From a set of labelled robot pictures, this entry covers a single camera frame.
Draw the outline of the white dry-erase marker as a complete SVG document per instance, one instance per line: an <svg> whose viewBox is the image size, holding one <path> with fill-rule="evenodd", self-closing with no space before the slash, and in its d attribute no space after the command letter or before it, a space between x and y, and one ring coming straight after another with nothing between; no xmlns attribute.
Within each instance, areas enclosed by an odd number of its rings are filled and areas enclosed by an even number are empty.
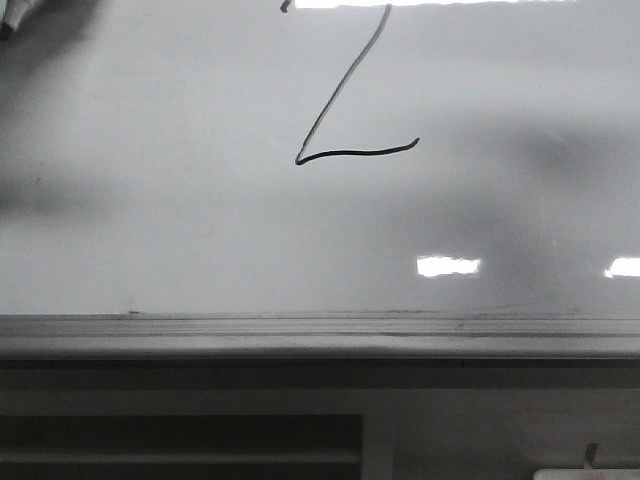
<svg viewBox="0 0 640 480"><path fill-rule="evenodd" d="M1 40L8 40L16 33L21 23L31 15L41 4L38 0L9 0L6 1L1 20Z"/></svg>

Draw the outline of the white whiteboard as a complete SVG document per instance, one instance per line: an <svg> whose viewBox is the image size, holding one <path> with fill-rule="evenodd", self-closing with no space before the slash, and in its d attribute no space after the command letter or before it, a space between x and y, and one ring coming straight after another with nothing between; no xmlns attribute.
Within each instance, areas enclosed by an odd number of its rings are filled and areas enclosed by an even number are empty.
<svg viewBox="0 0 640 480"><path fill-rule="evenodd" d="M635 1L53 1L1 45L7 314L634 316Z"/></svg>

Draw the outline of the grey whiteboard marker tray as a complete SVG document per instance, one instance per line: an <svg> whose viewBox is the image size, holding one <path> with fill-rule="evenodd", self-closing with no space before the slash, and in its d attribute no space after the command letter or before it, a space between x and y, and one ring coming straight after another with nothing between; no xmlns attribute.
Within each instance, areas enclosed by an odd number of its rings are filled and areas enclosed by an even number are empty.
<svg viewBox="0 0 640 480"><path fill-rule="evenodd" d="M635 316L4 315L4 360L637 359Z"/></svg>

